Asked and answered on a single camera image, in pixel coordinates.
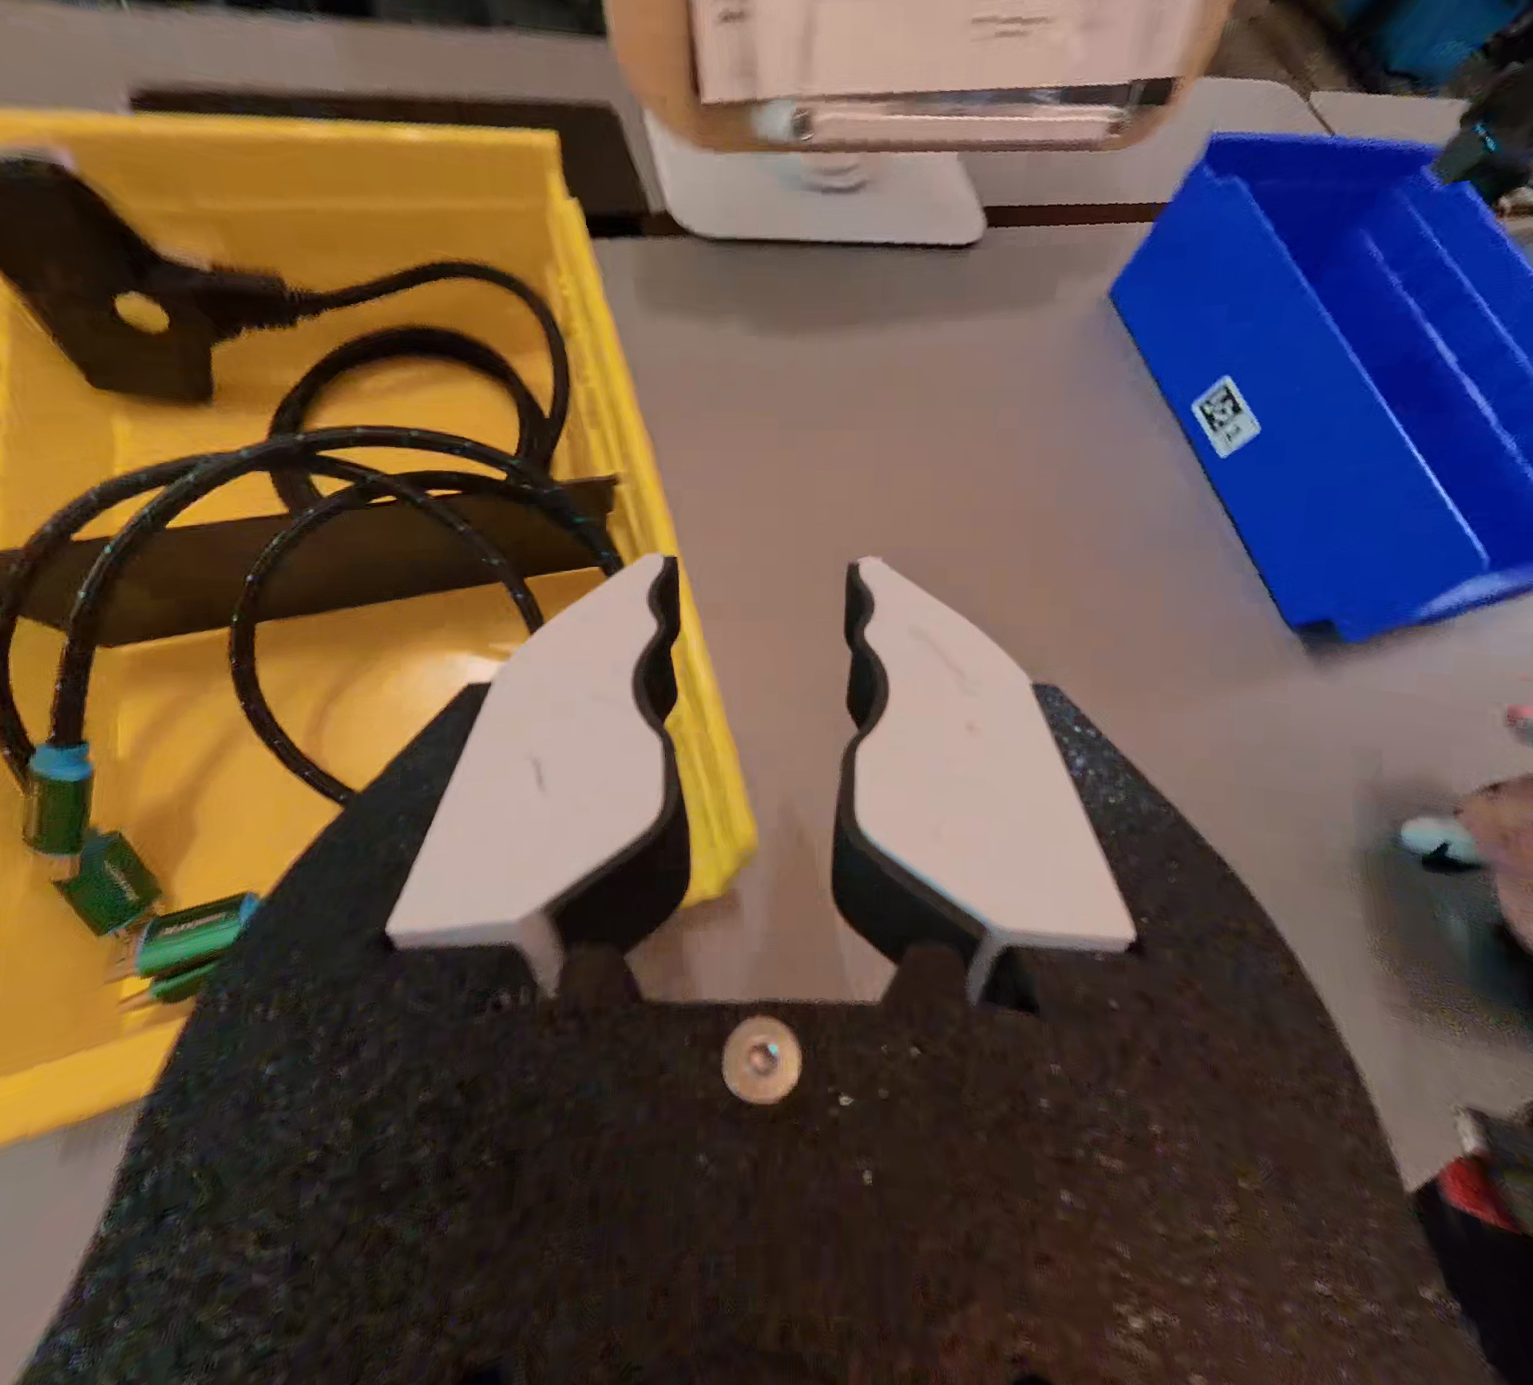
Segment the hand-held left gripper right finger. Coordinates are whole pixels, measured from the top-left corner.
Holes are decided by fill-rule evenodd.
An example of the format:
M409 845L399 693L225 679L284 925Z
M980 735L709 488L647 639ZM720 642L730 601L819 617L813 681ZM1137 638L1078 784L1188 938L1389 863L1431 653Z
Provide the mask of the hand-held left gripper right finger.
M875 555L845 586L853 736L830 888L892 965L955 955L971 1001L1033 950L1119 955L1140 933L1027 669Z

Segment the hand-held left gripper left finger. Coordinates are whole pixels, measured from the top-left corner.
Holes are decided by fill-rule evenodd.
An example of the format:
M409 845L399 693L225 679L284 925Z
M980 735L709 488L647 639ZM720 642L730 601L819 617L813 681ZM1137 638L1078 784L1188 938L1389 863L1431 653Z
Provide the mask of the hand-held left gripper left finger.
M678 910L680 628L680 563L645 553L498 668L386 920L393 949L506 947L551 993L575 950L626 960Z

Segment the yellow storage bin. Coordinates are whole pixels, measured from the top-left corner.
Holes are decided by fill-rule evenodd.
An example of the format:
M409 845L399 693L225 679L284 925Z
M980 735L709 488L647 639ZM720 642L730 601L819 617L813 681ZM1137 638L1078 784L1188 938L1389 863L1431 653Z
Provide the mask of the yellow storage bin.
M434 259L480 261L536 286L564 334L571 405L552 472L615 494L624 559L680 553L634 379L605 301L591 226L546 130L297 119L110 116L3 109L3 151L54 154L150 245L203 266L279 274L303 288L370 280ZM207 403L96 390L3 285L3 551L102 480L265 436L281 395L324 354L385 325L441 325L496 349L548 403L548 347L527 306L488 283L409 294L246 334L212 354ZM266 894L335 816L258 743L227 669L238 559L190 626L161 596L190 594L211 553L281 524L266 475L220 488L166 531L167 569L145 551L113 596L92 669L86 740L92 819L121 831L172 909ZM488 679L525 636L487 585L284 615L295 563L262 606L258 676L278 721L316 762L367 784L463 687ZM49 888L21 837L22 794L3 772L3 1145L124 1107L153 1086L185 1006L128 1011L112 942Z

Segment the grey desk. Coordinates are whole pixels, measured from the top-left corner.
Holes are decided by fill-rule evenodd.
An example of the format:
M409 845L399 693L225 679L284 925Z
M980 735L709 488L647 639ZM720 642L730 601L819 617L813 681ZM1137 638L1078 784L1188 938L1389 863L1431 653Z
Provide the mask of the grey desk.
M848 740L846 561L886 556L1063 690L1266 906L1330 1008L1402 1180L1461 1103L1530 1097L1530 1017L1397 819L1523 767L1530 596L1359 647L1288 631L1106 301L1210 130L1312 130L1204 81L1081 168L982 156L1015 205L969 250L597 240L758 823L731 896L635 957L664 1000L872 997L827 883Z

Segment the person's right hand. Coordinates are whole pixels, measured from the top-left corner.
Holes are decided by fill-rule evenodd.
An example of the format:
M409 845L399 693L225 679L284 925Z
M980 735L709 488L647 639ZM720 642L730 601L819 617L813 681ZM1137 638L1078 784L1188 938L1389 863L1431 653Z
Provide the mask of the person's right hand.
M1531 773L1485 783L1458 803L1458 819L1494 886L1502 925L1531 953Z

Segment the black bin divider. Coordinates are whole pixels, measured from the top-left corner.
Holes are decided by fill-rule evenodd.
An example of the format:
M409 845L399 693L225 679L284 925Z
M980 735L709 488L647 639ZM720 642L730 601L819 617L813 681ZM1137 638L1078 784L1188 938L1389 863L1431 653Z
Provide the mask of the black bin divider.
M501 494L469 491L447 500L525 578L595 563L573 532ZM266 513L156 532L115 586L99 644L225 628L249 569L287 524L284 513ZM377 504L308 534L278 567L260 612L303 617L495 582L490 566L429 515Z

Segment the red flat tag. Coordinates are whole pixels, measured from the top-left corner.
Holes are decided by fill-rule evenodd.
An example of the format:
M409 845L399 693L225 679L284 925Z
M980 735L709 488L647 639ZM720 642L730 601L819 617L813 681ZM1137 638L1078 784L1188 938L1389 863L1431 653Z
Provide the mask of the red flat tag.
M1523 1225L1506 1204L1485 1158L1466 1151L1445 1164L1432 1180L1439 1199L1486 1228L1523 1236Z

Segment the blue storage bin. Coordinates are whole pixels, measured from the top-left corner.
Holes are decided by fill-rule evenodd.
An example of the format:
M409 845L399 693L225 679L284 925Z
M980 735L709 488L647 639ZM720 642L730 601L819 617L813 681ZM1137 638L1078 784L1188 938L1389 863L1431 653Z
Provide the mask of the blue storage bin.
M1220 132L1111 304L1292 628L1531 586L1531 271L1410 141Z

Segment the person's black clothed body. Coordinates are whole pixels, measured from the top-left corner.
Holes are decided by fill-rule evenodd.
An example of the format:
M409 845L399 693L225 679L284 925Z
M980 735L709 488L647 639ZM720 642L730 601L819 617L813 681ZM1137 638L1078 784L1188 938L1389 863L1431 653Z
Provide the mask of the person's black clothed body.
M1486 1228L1445 1206L1434 1188L1434 1178L1445 1164L1415 1190L1411 1202L1448 1292L1486 1360L1504 1381L1528 1383L1531 1380L1531 1105L1523 1103L1507 1115L1463 1108L1458 1115L1458 1129L1459 1155L1475 1151L1485 1158L1504 1202L1526 1234L1514 1236Z

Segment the white stand base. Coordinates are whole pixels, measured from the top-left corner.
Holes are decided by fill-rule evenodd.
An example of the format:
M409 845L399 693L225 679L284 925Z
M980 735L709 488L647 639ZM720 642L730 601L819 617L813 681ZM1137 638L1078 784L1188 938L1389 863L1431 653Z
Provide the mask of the white stand base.
M715 151L653 114L645 132L667 213L706 240L958 248L988 227L953 152Z

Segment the black adapter plate with hole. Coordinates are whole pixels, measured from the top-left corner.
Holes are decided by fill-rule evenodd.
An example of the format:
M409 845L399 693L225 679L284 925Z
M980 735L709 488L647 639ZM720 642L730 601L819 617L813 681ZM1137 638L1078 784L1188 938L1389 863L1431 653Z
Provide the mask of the black adapter plate with hole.
M214 349L300 320L278 275L177 259L65 164L1 160L1 272L86 382L166 403L214 397Z

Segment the wooden clipboard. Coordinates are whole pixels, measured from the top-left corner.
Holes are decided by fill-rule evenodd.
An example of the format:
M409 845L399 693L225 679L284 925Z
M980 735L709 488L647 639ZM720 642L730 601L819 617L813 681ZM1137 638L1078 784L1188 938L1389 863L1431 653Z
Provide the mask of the wooden clipboard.
M696 85L690 0L603 0L623 77L674 137L712 152L1108 152L1140 144L1178 109L1213 55L1234 0L1201 0L1164 101L1130 106L1023 103L916 108L913 98L838 98L827 106L706 105Z

